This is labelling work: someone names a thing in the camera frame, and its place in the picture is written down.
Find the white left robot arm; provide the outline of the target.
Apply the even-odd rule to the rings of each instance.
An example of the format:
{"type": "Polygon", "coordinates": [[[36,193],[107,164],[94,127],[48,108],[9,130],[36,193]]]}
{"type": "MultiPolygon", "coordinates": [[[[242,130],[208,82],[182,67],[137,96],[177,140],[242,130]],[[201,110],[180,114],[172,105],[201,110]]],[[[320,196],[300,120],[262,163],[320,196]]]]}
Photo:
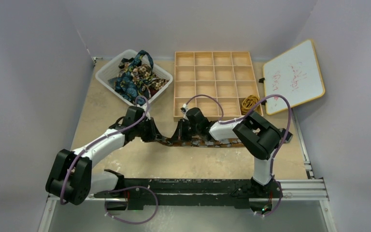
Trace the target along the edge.
{"type": "Polygon", "coordinates": [[[123,148],[136,137],[145,143],[162,138],[153,117],[138,106],[110,125],[92,142],[75,150],[60,150],[45,184],[46,192],[60,198],[61,204],[81,204],[89,195],[107,192],[114,198],[126,190],[124,175],[105,169],[93,174],[92,169],[112,152],[123,148]]]}

